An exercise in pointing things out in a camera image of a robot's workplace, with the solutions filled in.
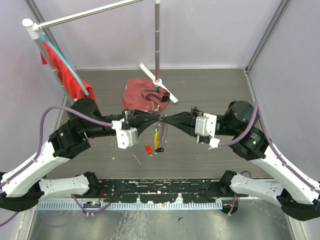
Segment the green tagged key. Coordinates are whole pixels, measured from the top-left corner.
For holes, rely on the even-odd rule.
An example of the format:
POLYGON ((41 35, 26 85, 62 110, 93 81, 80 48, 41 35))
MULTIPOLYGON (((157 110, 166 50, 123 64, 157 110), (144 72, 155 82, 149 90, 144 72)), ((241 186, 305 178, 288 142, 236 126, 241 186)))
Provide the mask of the green tagged key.
POLYGON ((155 135, 157 132, 158 132, 158 128, 157 128, 157 127, 154 127, 154 128, 153 128, 153 134, 155 135))

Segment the black tagged key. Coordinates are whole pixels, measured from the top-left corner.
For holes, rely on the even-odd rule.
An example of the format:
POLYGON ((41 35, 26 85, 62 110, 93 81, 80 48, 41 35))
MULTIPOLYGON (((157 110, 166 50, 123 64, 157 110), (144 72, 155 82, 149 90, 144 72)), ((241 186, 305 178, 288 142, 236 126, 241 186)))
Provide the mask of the black tagged key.
POLYGON ((158 147, 154 150, 155 153, 162 153, 164 151, 163 147, 158 147))

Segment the keyring with yellow tag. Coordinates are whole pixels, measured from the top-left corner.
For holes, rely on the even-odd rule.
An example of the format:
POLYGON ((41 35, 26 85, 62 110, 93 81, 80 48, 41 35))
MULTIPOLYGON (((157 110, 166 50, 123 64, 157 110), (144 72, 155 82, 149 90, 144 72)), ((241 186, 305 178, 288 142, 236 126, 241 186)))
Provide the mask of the keyring with yellow tag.
POLYGON ((162 120, 159 120, 153 125, 153 128, 158 129, 158 132, 155 135, 153 134, 153 145, 155 150, 163 147, 163 143, 166 141, 168 125, 162 120))

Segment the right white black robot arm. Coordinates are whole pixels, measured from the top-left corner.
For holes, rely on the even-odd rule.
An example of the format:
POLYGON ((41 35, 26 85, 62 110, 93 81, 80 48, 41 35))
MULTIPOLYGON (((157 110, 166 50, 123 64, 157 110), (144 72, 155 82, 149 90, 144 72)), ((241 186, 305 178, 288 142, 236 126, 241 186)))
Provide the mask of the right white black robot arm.
POLYGON ((245 177, 231 170, 219 180, 225 197, 249 195, 268 201, 299 221, 320 216, 320 183, 299 170, 272 142, 257 103, 232 101, 225 114, 205 113, 197 107, 191 111, 163 116, 162 122, 208 143, 211 149, 230 147, 240 158, 267 172, 276 183, 245 177))

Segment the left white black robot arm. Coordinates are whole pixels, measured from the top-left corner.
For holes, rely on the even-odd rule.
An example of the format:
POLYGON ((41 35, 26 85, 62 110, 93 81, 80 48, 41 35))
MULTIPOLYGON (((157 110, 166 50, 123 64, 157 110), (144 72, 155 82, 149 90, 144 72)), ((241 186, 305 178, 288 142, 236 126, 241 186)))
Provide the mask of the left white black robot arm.
POLYGON ((139 135, 161 115, 140 110, 125 110, 120 114, 103 116, 96 102, 88 97, 77 100, 71 107, 57 106, 65 110, 69 120, 54 131, 47 141, 39 134, 39 147, 16 169, 0 175, 0 207, 12 212, 31 209, 40 201, 78 195, 95 198, 101 190, 95 173, 65 179, 46 179, 56 167, 88 150, 89 140, 115 136, 120 149, 138 143, 139 135))

